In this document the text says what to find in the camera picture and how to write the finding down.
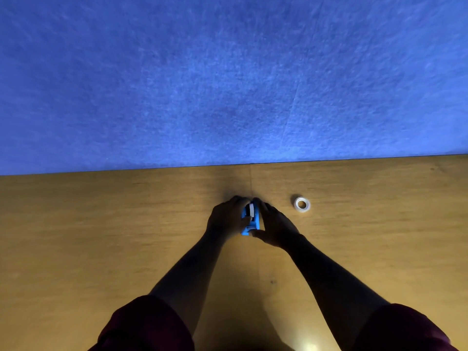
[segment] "person's left hand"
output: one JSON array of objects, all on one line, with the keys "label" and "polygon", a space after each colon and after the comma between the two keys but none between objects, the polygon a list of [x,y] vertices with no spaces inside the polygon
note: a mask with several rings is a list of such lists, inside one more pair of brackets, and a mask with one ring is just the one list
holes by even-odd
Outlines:
[{"label": "person's left hand", "polygon": [[249,198],[235,195],[229,201],[214,207],[205,234],[226,241],[242,233],[251,220],[250,216],[241,218],[242,209],[249,203]]}]

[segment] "forearm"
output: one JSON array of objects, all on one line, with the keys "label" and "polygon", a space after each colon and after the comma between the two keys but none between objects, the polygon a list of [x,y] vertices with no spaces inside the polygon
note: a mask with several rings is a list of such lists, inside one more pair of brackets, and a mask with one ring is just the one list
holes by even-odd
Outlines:
[{"label": "forearm", "polygon": [[372,313],[388,302],[304,236],[291,235],[284,249],[309,284],[338,345],[350,350]]},{"label": "forearm", "polygon": [[224,244],[214,236],[204,234],[149,293],[170,305],[191,334],[200,318],[208,284]]}]

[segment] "person's right hand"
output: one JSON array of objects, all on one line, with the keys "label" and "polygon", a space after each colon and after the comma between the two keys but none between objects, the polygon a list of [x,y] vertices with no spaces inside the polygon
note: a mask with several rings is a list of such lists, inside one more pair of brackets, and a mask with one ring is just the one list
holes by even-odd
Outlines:
[{"label": "person's right hand", "polygon": [[254,198],[254,201],[262,214],[265,230],[250,230],[249,233],[252,236],[267,244],[285,248],[289,239],[300,235],[296,226],[275,207],[257,197]]}]

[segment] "dark red shirt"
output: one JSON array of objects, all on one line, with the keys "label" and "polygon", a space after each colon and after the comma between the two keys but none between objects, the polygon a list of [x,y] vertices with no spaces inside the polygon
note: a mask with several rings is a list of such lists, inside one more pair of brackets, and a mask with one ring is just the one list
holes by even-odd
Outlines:
[{"label": "dark red shirt", "polygon": [[[89,351],[194,351],[189,330],[175,311],[154,296],[142,296],[112,315]],[[456,351],[425,315],[401,304],[378,309],[352,351]]]}]

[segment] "blue fabric panel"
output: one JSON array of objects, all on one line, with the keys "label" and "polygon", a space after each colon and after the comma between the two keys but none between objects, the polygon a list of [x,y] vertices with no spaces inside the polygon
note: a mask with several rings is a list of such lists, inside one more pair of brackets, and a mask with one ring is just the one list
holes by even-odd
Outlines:
[{"label": "blue fabric panel", "polygon": [[468,153],[468,0],[0,0],[0,175]]}]

